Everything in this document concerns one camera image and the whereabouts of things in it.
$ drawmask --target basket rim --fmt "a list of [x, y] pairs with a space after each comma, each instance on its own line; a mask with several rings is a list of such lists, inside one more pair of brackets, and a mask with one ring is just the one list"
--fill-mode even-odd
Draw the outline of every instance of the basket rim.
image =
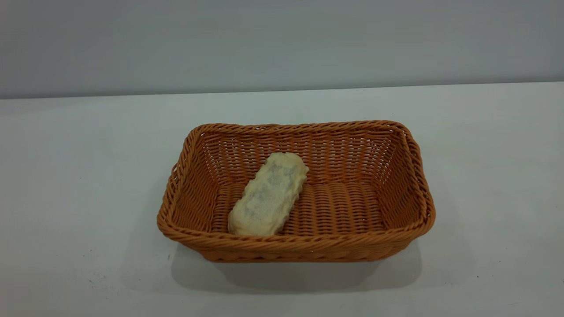
[[[220, 232], [204, 232], [188, 228], [178, 227], [172, 220], [175, 209], [174, 197], [176, 189], [182, 185], [183, 170], [189, 164], [189, 159], [194, 152], [190, 147], [191, 142], [196, 141], [204, 133], [230, 134], [255, 134], [255, 133], [281, 133], [284, 130], [295, 133], [311, 133], [316, 131], [344, 131], [344, 130], [379, 130], [403, 132], [402, 145], [407, 146], [411, 153], [409, 169], [414, 177], [417, 195], [420, 198], [421, 211], [417, 221], [401, 227], [388, 230], [364, 232], [362, 234], [327, 234], [314, 236], [297, 235], [274, 235], [274, 236], [240, 236]], [[421, 151], [413, 139], [411, 132], [402, 124], [388, 120], [367, 120], [347, 122], [327, 122], [320, 124], [299, 125], [235, 125], [235, 124], [204, 124], [194, 128], [184, 141], [183, 151], [178, 162], [173, 166], [171, 176], [167, 183], [163, 196], [163, 203], [157, 216], [157, 225], [162, 233], [172, 240], [183, 244], [190, 244], [199, 249], [239, 249], [239, 250], [268, 250], [269, 252], [300, 252], [339, 248], [354, 248], [356, 246], [367, 246], [393, 241], [413, 240], [427, 233], [435, 221], [435, 208], [433, 198], [429, 192], [428, 185], [422, 169]]]

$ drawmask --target rectangular basket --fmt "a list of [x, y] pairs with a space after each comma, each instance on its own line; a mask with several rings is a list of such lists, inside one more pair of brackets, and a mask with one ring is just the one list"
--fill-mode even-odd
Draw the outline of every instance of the rectangular basket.
[[[296, 153], [310, 168], [288, 221], [275, 236], [229, 234], [228, 213], [272, 152]], [[157, 216], [165, 236], [215, 262], [375, 261], [434, 220], [419, 146], [392, 121], [199, 126]]]

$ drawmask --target white wall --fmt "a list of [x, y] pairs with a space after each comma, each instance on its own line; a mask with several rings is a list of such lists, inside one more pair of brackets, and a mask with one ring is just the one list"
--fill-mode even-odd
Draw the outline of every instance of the white wall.
[[0, 96], [564, 80], [563, 0], [0, 0]]

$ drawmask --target white table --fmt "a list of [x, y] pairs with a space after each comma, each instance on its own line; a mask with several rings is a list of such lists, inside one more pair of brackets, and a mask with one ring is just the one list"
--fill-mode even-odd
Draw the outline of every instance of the white table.
[[[376, 263], [216, 264], [156, 214], [197, 125], [388, 119], [431, 231]], [[0, 100], [2, 316], [561, 316], [564, 83]]]

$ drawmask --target bread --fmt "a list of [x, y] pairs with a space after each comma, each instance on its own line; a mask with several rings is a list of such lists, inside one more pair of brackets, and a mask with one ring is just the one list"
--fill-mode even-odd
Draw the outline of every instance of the bread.
[[228, 216], [229, 232], [270, 236], [288, 220], [309, 168], [294, 153], [270, 154]]

